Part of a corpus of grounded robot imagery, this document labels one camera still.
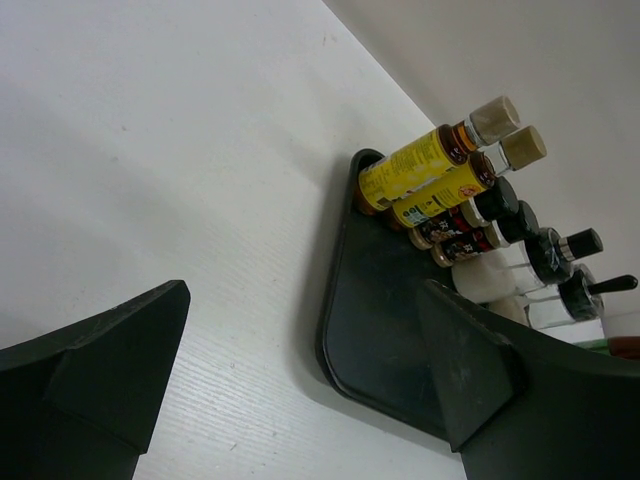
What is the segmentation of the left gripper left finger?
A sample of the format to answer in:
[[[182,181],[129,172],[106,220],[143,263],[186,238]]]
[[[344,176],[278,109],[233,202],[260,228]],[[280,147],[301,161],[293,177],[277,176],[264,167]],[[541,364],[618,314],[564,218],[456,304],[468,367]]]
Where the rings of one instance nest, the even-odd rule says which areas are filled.
[[[187,320],[171,280],[1,351],[4,479],[130,479],[146,454]]]

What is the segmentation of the white salt shaker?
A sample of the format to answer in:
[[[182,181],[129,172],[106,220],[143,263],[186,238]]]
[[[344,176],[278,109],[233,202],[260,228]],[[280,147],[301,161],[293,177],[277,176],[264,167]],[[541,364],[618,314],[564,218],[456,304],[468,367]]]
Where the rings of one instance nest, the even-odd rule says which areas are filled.
[[[563,236],[543,227],[514,246],[455,264],[452,280],[461,296],[486,304],[564,283],[577,260],[602,251],[601,237],[592,228]]]
[[[638,279],[630,274],[598,282],[585,264],[577,264],[571,278],[558,285],[506,297],[485,307],[535,330],[600,319],[606,293],[634,290]]]

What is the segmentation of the small spice jar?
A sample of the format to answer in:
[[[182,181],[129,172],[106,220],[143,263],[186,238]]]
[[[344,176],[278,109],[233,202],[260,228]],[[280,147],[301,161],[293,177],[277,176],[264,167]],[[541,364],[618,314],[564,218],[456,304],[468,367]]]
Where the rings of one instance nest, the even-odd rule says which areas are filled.
[[[431,249],[431,256],[438,266],[448,268],[455,263],[532,238],[538,231],[536,213],[526,201],[519,200],[516,213],[436,244]]]
[[[499,178],[492,188],[411,229],[408,238],[417,249],[428,250],[440,242],[515,214],[518,209],[514,188],[508,180]]]

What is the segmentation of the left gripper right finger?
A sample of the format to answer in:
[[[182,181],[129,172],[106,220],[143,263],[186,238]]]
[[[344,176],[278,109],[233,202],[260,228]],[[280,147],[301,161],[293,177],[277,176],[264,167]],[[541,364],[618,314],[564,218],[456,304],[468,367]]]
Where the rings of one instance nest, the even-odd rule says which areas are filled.
[[[416,305],[467,478],[638,478],[638,362],[554,339],[432,280]]]

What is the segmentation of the yellow-label sauce bottle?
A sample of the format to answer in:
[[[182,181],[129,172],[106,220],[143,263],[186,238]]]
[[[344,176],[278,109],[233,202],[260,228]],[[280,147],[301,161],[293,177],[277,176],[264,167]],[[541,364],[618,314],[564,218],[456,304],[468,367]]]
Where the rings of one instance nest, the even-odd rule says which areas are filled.
[[[366,215],[385,211],[519,126],[514,104],[509,97],[499,96],[457,124],[443,124],[364,168],[356,181],[354,206]]]
[[[539,131],[527,126],[472,153],[461,167],[395,202],[384,214],[385,221],[394,230],[414,228],[487,191],[503,175],[522,170],[546,155]]]

